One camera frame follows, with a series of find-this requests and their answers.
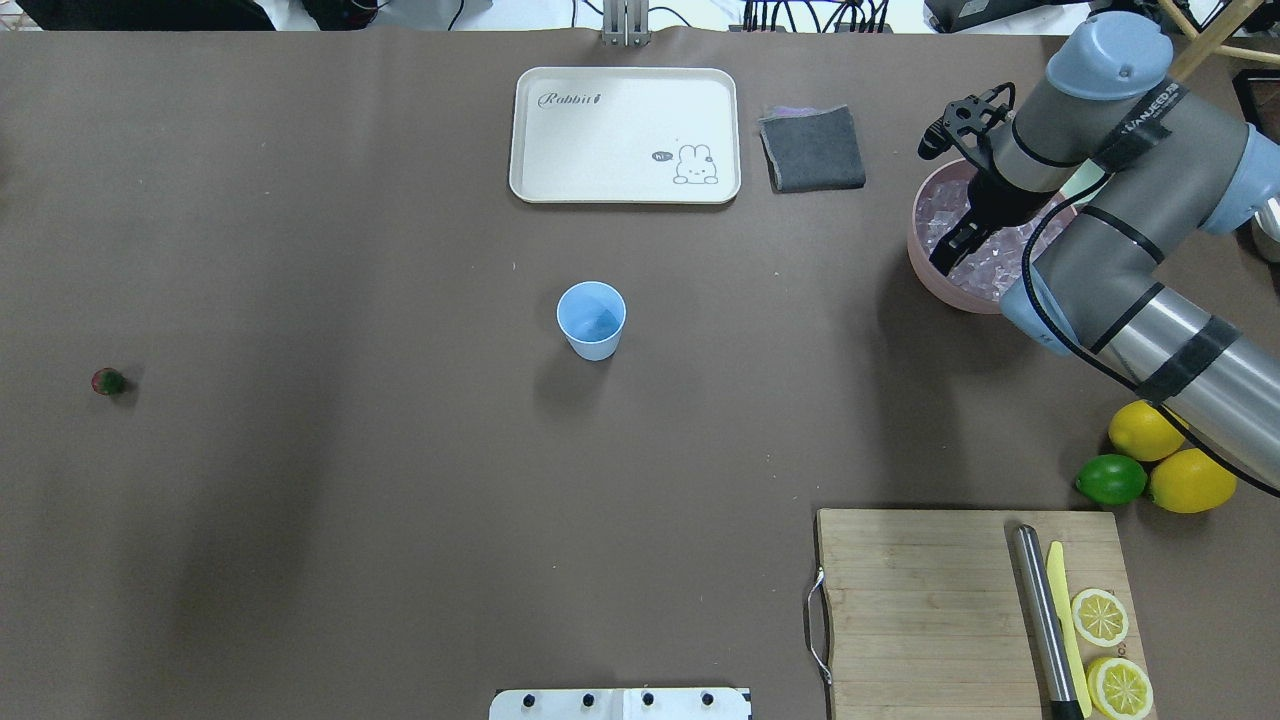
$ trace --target metal handle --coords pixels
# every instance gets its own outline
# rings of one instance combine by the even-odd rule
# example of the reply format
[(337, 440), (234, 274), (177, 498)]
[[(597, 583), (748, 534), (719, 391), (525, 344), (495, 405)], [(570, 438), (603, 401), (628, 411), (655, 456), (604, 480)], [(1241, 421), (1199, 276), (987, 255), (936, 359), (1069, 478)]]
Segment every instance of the metal handle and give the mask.
[(831, 669), (827, 667), (827, 664), (822, 661), (822, 657), (818, 657), (818, 651), (817, 648), (813, 647), (813, 629), (809, 626), (812, 618), (810, 609), (813, 607), (813, 593), (818, 592), (818, 588), (822, 587), (822, 583), (826, 579), (827, 579), (827, 573), (823, 571), (822, 565), (818, 565), (818, 577), (814, 578), (813, 587), (809, 588), (809, 596), (805, 597), (804, 601), (804, 639), (805, 642), (809, 643), (809, 653), (813, 655), (813, 661), (818, 664), (818, 670), (822, 673), (822, 679), (829, 687)]

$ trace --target gray towel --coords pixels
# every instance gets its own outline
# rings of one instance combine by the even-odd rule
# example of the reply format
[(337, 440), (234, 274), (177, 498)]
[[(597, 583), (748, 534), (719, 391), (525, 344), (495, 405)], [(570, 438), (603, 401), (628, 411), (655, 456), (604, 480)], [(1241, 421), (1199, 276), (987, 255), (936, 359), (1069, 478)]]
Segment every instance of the gray towel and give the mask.
[(780, 108), (759, 122), (769, 174), (778, 192), (867, 184), (849, 105), (823, 111)]

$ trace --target wooden cutting board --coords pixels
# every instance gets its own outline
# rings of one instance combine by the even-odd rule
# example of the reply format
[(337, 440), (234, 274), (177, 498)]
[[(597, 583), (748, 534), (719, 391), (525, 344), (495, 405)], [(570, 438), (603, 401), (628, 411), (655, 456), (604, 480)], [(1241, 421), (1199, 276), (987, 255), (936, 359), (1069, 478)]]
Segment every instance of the wooden cutting board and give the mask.
[(1120, 647), (1080, 639), (1085, 667), (1123, 652), (1147, 669), (1110, 512), (819, 510), (833, 720), (1048, 717), (1009, 543), (1023, 523), (1042, 553), (1062, 542), (1071, 597), (1103, 588), (1129, 610)]

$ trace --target blue paper cup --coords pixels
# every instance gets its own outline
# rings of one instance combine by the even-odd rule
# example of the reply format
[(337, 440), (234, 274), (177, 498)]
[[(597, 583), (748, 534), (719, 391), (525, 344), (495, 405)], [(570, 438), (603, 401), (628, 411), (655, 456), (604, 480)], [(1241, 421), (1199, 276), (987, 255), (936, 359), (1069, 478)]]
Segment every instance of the blue paper cup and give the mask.
[(556, 320), (573, 352), (585, 360), (604, 360), (618, 348), (627, 304), (618, 291), (602, 282), (581, 282), (561, 296)]

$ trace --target lemon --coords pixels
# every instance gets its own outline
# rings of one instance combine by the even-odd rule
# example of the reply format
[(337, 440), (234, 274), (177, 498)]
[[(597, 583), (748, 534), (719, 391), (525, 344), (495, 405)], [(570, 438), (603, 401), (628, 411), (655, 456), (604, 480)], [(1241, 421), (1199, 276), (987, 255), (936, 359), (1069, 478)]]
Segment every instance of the lemon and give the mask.
[(1142, 462), (1169, 457), (1183, 446), (1183, 433), (1142, 400), (1125, 405), (1111, 418), (1107, 437), (1116, 450)]
[(1171, 512), (1203, 512), (1235, 495), (1235, 475), (1202, 450), (1184, 450), (1151, 471), (1151, 500)]
[(1071, 619), (1080, 637), (1100, 647), (1115, 647), (1129, 634), (1129, 612), (1103, 589), (1080, 591), (1071, 601)]
[(1089, 664), (1085, 684), (1093, 706), (1111, 720), (1142, 720), (1151, 714), (1151, 678), (1132, 660), (1094, 660)]

